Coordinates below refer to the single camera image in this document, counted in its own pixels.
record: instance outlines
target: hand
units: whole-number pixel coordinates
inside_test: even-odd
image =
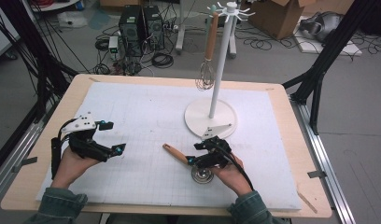
[[[234,159],[242,168],[244,168],[243,162],[240,159],[238,159],[236,156],[234,156]],[[237,194],[237,196],[240,197],[252,191],[248,182],[234,164],[228,163],[224,168],[212,167],[209,169],[226,186],[232,189]]]
[[[52,188],[68,189],[87,169],[97,163],[99,163],[99,161],[91,158],[80,158],[77,153],[68,147],[63,153],[59,169],[50,186]]]

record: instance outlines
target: wrist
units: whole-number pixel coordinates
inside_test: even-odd
[[[53,182],[51,182],[50,187],[56,189],[68,189],[70,185],[71,183],[68,183],[67,181],[62,181],[55,178]]]
[[[252,192],[252,189],[250,186],[243,186],[240,188],[233,189],[233,191],[237,194],[238,197],[241,197],[245,194]]]

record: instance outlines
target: white paper sheet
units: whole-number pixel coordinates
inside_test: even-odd
[[[236,195],[217,177],[208,184],[196,183],[191,168],[162,148],[167,143],[185,155],[206,153],[194,148],[201,140],[188,130],[184,113],[188,104],[211,95],[196,88],[93,83],[76,118],[92,112],[96,121],[114,122],[112,130],[97,131],[93,139],[106,147],[127,146],[122,156],[89,169],[71,190],[86,193],[92,203],[229,206]],[[267,207],[300,209],[269,95],[222,89],[219,99],[236,111],[237,129],[226,140]],[[48,170],[38,200],[50,178]]]

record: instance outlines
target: electronic equipment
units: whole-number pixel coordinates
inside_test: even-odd
[[[62,145],[68,140],[71,150],[81,158],[92,158],[97,161],[107,161],[111,157],[119,156],[123,153],[126,144],[119,144],[112,147],[105,147],[97,144],[92,137],[97,128],[99,131],[111,130],[113,122],[94,121],[91,113],[79,116],[77,119],[67,121],[59,131],[57,137],[51,139],[51,177],[56,176],[62,157]]]
[[[117,36],[112,35],[109,37],[108,49],[112,61],[116,62],[120,60],[119,38]]]
[[[208,153],[200,157],[187,156],[188,165],[194,165],[199,169],[216,165],[223,168],[230,161],[229,157],[231,157],[232,153],[231,147],[228,142],[224,139],[219,139],[217,136],[205,139],[202,143],[196,143],[194,147],[197,150],[206,149]]]
[[[144,7],[145,25],[149,48],[164,49],[163,20],[157,6]]]
[[[146,39],[142,7],[126,5],[120,16],[119,29],[126,57],[141,57],[142,44]]]

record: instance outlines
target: metal bracket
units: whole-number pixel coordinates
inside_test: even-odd
[[[223,133],[226,130],[230,129],[231,126],[232,126],[232,124],[226,124],[226,125],[215,126],[215,127],[208,127],[207,130],[205,131],[205,133],[202,135],[202,140],[217,136],[220,133]]]
[[[19,170],[22,168],[22,166],[28,165],[31,163],[36,163],[37,161],[38,161],[38,157],[22,160],[19,165],[12,167],[12,173],[18,173]]]
[[[310,178],[316,178],[316,177],[323,178],[327,176],[327,174],[323,171],[313,171],[307,174],[309,175]]]

